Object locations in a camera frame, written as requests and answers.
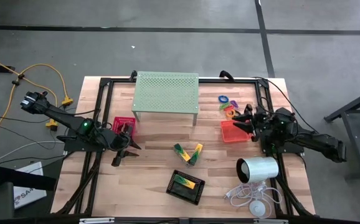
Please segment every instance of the gray floor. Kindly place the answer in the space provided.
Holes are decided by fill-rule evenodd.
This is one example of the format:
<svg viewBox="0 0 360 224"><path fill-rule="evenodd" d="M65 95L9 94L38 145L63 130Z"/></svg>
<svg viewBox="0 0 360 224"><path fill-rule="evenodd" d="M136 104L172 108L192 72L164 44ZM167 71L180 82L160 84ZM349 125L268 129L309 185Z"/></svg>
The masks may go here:
<svg viewBox="0 0 360 224"><path fill-rule="evenodd" d="M268 29L360 30L360 0L261 3ZM0 24L259 28L253 0L0 0ZM290 98L303 117L318 131L349 144L340 121L326 124L322 118L360 95L360 36L269 35L268 43L275 76L286 79ZM52 64L63 73L75 101L85 75L156 70L198 72L207 77L227 70L235 77L267 77L260 34L7 30L0 31L0 61L17 70L34 63ZM36 68L27 76L51 87L62 98L62 85L54 72ZM14 75L0 74L0 114L6 107L13 79ZM33 90L38 89L21 84L7 117L44 119L19 107L24 94ZM43 123L3 121L2 125L38 141L52 139ZM27 143L0 129L0 155ZM353 149L349 149L349 161L344 164L335 164L314 151L306 152L311 193L316 212L322 217L360 221L360 180L343 179L359 168ZM7 158L61 153L61 144L49 151L34 146ZM6 165L21 167L28 163L24 160Z"/></svg>

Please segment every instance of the wooden table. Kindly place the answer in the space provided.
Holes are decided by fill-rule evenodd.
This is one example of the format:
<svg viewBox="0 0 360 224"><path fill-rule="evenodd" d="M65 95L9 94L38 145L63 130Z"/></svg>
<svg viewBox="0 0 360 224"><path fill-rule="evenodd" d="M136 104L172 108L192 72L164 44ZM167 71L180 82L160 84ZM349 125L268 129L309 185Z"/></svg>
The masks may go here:
<svg viewBox="0 0 360 224"><path fill-rule="evenodd" d="M100 78L85 77L77 113L94 109ZM287 93L284 79L270 80ZM115 116L133 116L131 104L134 91L134 83L115 84L108 122L113 122ZM270 93L274 109L291 109L287 100L273 85L270 86ZM235 171L238 158L264 155L260 152L259 142L223 142L220 121L228 118L218 110L219 95L227 95L241 107L247 103L252 104L253 108L257 105L253 85L204 83L199 87L199 114L195 127L192 127L192 115L189 114L144 113L136 125L134 136L143 150L130 149L138 153L139 157L126 157L119 167L112 167L115 152L104 152L93 216L253 218L248 207L233 207L228 199L224 199L224 194L240 184ZM101 108L104 108L104 97ZM192 152L197 143L204 145L201 157L194 167L186 168L174 153L173 145L176 143L180 143L188 152ZM64 160L52 212L62 208L78 187L84 157L84 152L76 152ZM290 188L305 208L314 213L303 161L292 154L285 154L283 157ZM206 181L198 206L165 193L174 169ZM83 208L87 195L88 193L83 200Z"/></svg>

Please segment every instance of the red basket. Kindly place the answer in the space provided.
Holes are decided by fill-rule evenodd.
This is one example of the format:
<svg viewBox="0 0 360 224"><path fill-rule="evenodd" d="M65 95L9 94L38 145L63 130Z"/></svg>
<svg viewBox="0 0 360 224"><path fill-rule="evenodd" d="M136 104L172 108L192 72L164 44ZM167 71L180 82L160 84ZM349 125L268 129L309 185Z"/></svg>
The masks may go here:
<svg viewBox="0 0 360 224"><path fill-rule="evenodd" d="M224 142L241 142L248 141L250 135L240 128L233 125L234 121L222 121L220 126L222 127L222 135Z"/></svg>
<svg viewBox="0 0 360 224"><path fill-rule="evenodd" d="M131 135L134 136L136 131L136 118L115 117L113 119L112 131L119 134L125 123L133 126L133 131L131 132Z"/></svg>

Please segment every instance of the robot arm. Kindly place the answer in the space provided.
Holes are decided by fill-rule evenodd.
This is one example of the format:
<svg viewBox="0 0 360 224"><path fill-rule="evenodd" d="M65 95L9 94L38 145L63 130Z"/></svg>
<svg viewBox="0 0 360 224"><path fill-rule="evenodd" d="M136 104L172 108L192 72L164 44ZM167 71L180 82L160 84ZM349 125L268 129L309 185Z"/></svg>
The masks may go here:
<svg viewBox="0 0 360 224"><path fill-rule="evenodd" d="M238 121L234 125L247 133L252 133L252 141L265 136L265 143L282 147L286 142L307 147L322 153L334 162L346 162L346 147L343 142L328 135L303 129L295 118L295 114L280 108L267 115L266 111L256 108L252 115L252 106L247 105L244 114L234 117Z"/></svg>
<svg viewBox="0 0 360 224"><path fill-rule="evenodd" d="M125 151L128 146L141 149L132 140L130 133L132 127L125 125L124 130L120 134L114 133L112 130L106 128L98 128L98 122L90 118L83 118L81 116L74 116L66 111L51 105L46 96L47 92L43 94L34 92L27 92L25 98L21 102L21 108L31 114L44 114L52 118L69 129L73 130L76 138L91 145L100 147L102 149L110 149L117 151L116 157L112 163L113 166L118 166L121 158L125 156L138 156L137 154Z"/></svg>

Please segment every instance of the white cable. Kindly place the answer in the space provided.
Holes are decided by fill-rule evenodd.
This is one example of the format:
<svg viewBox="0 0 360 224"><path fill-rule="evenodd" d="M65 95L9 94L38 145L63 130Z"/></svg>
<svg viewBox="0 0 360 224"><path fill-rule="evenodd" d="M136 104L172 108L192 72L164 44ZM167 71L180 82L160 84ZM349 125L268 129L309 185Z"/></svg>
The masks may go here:
<svg viewBox="0 0 360 224"><path fill-rule="evenodd" d="M276 200L271 198L271 196L266 194L265 193L266 190L274 190L274 191L276 191L278 193L278 196L279 196L279 201L277 202ZM235 197L237 197L237 198L245 198L245 199L247 199L247 201L244 202L244 203L236 205L235 203L233 203L233 199ZM253 199L254 200L263 200L263 201L267 202L268 206L270 208L270 212L269 212L269 214L267 216L259 217L259 218L268 218L272 214L272 206L270 205L270 202L266 198L269 198L274 203L281 203L282 202L282 196L281 196L280 192L277 189L273 188L273 187L267 187L265 181L256 182L256 183L248 183L248 184L240 184L240 185L234 187L233 189L231 189L230 191L228 191L225 194L224 198L229 198L231 205L235 206L235 207L246 206Z"/></svg>
<svg viewBox="0 0 360 224"><path fill-rule="evenodd" d="M40 141L40 142L32 142L32 143L26 144L25 146L21 146L21 147L15 149L15 150L13 150L13 151L5 154L4 156L1 156L0 159L4 158L4 157L10 155L11 153L14 153L14 152L16 152L16 151L18 151L18 150L20 150L20 149L23 149L23 148L28 147L28 146L32 146L32 145L34 145L34 144L39 144L39 143L56 143L56 144L59 143L59 144L63 144L62 141Z"/></svg>

